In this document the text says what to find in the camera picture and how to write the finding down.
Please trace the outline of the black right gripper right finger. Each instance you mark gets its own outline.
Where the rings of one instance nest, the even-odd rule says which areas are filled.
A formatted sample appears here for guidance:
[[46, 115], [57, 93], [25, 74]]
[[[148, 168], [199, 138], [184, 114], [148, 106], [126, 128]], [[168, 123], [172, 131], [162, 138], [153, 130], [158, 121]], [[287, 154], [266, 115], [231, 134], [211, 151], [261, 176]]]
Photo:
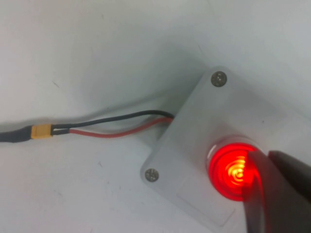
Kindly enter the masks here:
[[270, 151], [268, 157], [297, 192], [311, 193], [311, 166], [281, 151]]

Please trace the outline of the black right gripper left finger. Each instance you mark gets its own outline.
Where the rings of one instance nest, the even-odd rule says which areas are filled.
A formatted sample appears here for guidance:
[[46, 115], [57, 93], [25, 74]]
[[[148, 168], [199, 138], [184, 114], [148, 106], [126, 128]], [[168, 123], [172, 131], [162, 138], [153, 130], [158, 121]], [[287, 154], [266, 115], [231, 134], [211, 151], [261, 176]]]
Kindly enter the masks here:
[[261, 151], [247, 155], [242, 198], [249, 233], [309, 233], [311, 194], [300, 194]]

